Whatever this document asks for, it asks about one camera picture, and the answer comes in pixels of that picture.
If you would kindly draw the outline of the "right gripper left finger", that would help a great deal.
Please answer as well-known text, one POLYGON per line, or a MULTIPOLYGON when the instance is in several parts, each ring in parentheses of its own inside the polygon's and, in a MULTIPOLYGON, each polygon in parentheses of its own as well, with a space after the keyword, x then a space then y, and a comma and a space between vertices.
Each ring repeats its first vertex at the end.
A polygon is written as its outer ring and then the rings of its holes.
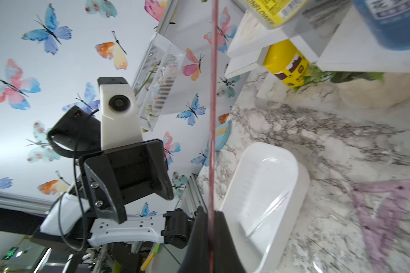
POLYGON ((202 207, 198 207, 187 252, 178 272, 208 273, 210 270, 209 258, 208 215, 202 207))

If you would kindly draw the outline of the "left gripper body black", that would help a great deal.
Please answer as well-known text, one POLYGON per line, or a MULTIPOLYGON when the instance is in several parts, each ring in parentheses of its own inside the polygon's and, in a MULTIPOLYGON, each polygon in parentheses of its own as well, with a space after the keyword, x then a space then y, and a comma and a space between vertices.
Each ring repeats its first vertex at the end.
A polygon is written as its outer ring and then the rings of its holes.
POLYGON ((97 218, 122 224, 125 206, 151 194, 173 200, 164 143, 160 139, 94 152, 79 158, 85 194, 97 218))

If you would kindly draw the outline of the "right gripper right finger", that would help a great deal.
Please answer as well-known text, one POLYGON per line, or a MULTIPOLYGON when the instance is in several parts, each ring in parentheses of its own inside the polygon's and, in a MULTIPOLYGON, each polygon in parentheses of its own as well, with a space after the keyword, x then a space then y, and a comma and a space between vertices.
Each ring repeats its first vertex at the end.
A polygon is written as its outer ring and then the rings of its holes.
POLYGON ((223 212, 214 212, 214 272, 244 273, 223 212))

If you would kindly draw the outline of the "clear straight ruler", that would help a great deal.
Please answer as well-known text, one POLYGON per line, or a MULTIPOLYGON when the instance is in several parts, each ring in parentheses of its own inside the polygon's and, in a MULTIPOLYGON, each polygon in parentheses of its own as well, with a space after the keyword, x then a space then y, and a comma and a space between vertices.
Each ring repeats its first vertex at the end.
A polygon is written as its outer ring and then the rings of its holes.
POLYGON ((266 220, 278 210, 289 196, 289 190, 285 189, 278 197, 276 197, 257 219, 253 220, 251 226, 246 229, 246 237, 251 238, 266 220))

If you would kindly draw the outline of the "pink straight ruler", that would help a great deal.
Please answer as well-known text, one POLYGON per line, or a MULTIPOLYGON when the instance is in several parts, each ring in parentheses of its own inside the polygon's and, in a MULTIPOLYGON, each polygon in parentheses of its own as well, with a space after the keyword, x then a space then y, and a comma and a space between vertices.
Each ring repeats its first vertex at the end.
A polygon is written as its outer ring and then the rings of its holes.
POLYGON ((209 263, 210 273, 214 272, 214 186, 215 186, 215 133, 216 133, 216 87, 218 75, 218 21, 219 21, 219 0, 211 1, 211 77, 210 77, 210 137, 209 137, 209 166, 208 166, 208 241, 209 241, 209 263))

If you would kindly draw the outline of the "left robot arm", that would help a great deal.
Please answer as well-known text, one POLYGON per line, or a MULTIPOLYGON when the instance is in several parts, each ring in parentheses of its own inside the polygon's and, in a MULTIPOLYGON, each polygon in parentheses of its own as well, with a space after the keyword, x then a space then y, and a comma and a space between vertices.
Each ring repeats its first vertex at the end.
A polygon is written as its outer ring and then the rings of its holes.
POLYGON ((39 231, 72 243, 79 240, 74 231, 82 228, 83 248, 138 241, 185 248, 193 216, 180 208, 129 215, 125 208, 152 194, 174 198, 163 141, 153 139, 104 151, 100 127, 93 114, 73 106, 48 133, 49 143, 62 156, 71 157, 81 174, 74 189, 53 205, 39 231))

